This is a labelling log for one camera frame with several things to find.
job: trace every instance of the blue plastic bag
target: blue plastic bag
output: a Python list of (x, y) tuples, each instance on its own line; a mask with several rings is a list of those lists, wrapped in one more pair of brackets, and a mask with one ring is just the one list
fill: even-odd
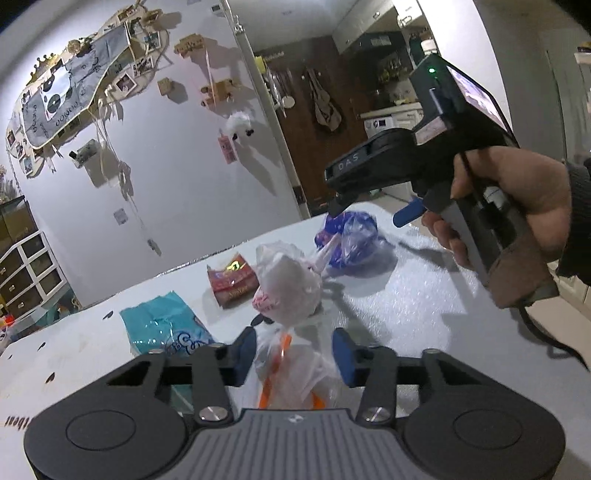
[(324, 229), (314, 237), (318, 249), (337, 233), (342, 240), (329, 261), (333, 268), (361, 265), (378, 250), (378, 223), (367, 212), (348, 210), (335, 218), (327, 215)]

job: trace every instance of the table surface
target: table surface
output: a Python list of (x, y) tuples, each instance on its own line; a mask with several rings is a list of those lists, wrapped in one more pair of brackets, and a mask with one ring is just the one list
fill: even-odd
[[(378, 342), (400, 355), (420, 356), (425, 348), (439, 348), (550, 410), (567, 434), (567, 452), (554, 478), (591, 478), (588, 372), (573, 358), (553, 358), (514, 312), (494, 306), (474, 273), (458, 269), (453, 258), (417, 228), (397, 229), (391, 214), (371, 203), (358, 203), (354, 208), (376, 216), (392, 245), (392, 256), (380, 262), (378, 270), (327, 278), (320, 312), (297, 331), (301, 340), (326, 356), (332, 330), (343, 326), (360, 343)], [(256, 311), (249, 301), (222, 310), (209, 287), (207, 264), (218, 266), (235, 251), (255, 264), (256, 247), (275, 241), (313, 252), (313, 238), (323, 221), (316, 217), (286, 226), (145, 281), (9, 346), (0, 357), (0, 419), (33, 417), (128, 362), (132, 354), (119, 312), (172, 290), (216, 341), (231, 343)], [(113, 315), (103, 319), (111, 311)], [(265, 328), (269, 327), (258, 326), (257, 332)], [(46, 383), (51, 374), (54, 380)], [(231, 390), (241, 406), (254, 406), (249, 405), (250, 394)], [(354, 410), (358, 402), (359, 391), (350, 390), (339, 399), (339, 406)], [(416, 398), (402, 392), (400, 404), (408, 413)], [(34, 480), (22, 448), (24, 432), (1, 427), (1, 421), (0, 455), (7, 460), (2, 477)]]

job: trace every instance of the photo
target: photo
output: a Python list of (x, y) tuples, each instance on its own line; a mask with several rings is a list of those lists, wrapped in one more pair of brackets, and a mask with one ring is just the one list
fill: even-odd
[(128, 94), (134, 88), (137, 87), (137, 84), (133, 81), (133, 79), (129, 76), (129, 74), (124, 74), (117, 82), (115, 82), (115, 86), (124, 94)]
[(13, 132), (12, 130), (10, 130), (10, 132), (8, 132), (8, 135), (7, 135), (7, 137), (6, 137), (6, 138), (7, 138), (7, 140), (8, 140), (8, 146), (9, 146), (10, 148), (12, 148), (12, 146), (14, 145), (14, 142), (17, 140), (17, 139), (14, 137), (14, 132)]
[(22, 146), (22, 143), (17, 143), (17, 158), (21, 158), (25, 154), (25, 148)]
[(144, 43), (147, 45), (147, 53), (158, 50), (160, 44), (160, 32), (154, 32), (144, 37)]
[(134, 64), (134, 77), (141, 77), (142, 75), (152, 71), (154, 69), (154, 60), (152, 57), (146, 57), (138, 60)]
[(117, 18), (119, 18), (119, 21), (122, 22), (123, 20), (125, 20), (128, 16), (130, 16), (133, 12), (135, 11), (135, 8), (133, 6), (127, 8), (125, 11), (121, 12)]
[(144, 31), (144, 29), (142, 28), (141, 21), (141, 18), (134, 18), (133, 20), (127, 23), (127, 26), (129, 27), (129, 35), (135, 37), (137, 35), (140, 35)]
[(33, 162), (31, 161), (31, 157), (27, 157), (22, 161), (22, 166), (25, 169), (25, 175), (29, 175), (33, 172)]

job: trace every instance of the white plastic bag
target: white plastic bag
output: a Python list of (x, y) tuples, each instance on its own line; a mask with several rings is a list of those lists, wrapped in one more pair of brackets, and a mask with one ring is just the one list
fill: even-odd
[(334, 366), (310, 345), (292, 345), (283, 327), (267, 327), (257, 339), (255, 370), (263, 382), (258, 408), (312, 410), (330, 401), (322, 383), (337, 378)]
[(320, 274), (339, 243), (340, 235), (335, 235), (311, 258), (284, 242), (258, 247), (255, 271), (260, 286), (252, 306), (286, 328), (305, 321), (320, 304)]

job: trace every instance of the pink tag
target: pink tag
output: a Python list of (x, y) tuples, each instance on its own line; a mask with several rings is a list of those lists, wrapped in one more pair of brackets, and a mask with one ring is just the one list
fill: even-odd
[(217, 139), (222, 147), (223, 156), (226, 158), (226, 163), (229, 165), (237, 160), (234, 149), (232, 148), (232, 142), (227, 135), (222, 135)]

